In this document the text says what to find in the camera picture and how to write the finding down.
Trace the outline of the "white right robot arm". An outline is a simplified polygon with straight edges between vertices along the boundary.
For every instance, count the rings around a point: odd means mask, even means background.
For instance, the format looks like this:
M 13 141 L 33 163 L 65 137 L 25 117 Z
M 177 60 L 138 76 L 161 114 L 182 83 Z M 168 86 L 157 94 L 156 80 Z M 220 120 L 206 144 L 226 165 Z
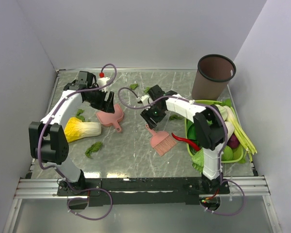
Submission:
M 141 116 L 150 129 L 163 120 L 166 111 L 174 112 L 194 124 L 196 140 L 204 159 L 201 186 L 207 193 L 215 192 L 223 176 L 221 156 L 227 143 L 227 127 L 218 108 L 185 99 L 175 91 L 166 93 L 158 85 L 139 97 L 138 103 L 145 107 Z

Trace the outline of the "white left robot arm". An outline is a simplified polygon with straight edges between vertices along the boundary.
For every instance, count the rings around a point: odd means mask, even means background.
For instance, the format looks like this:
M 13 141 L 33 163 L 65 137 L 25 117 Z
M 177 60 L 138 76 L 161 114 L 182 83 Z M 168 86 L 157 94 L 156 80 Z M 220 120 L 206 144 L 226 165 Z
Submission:
M 114 93 L 106 88 L 113 79 L 101 72 L 80 71 L 77 78 L 64 86 L 62 95 L 53 109 L 39 122 L 29 125 L 30 152 L 43 170 L 53 168 L 68 184 L 75 195 L 85 192 L 84 173 L 68 157 L 69 145 L 64 129 L 73 112 L 88 102 L 94 109 L 114 113 Z

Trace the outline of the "pink hand brush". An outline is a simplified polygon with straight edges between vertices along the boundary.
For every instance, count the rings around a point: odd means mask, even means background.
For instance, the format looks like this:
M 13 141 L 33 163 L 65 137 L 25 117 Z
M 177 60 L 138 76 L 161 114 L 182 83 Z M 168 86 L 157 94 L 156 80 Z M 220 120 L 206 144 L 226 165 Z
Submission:
M 146 124 L 145 127 L 152 134 L 150 145 L 155 149 L 159 156 L 164 156 L 177 144 L 176 140 L 168 132 L 156 132 L 153 129 L 150 129 L 148 124 Z

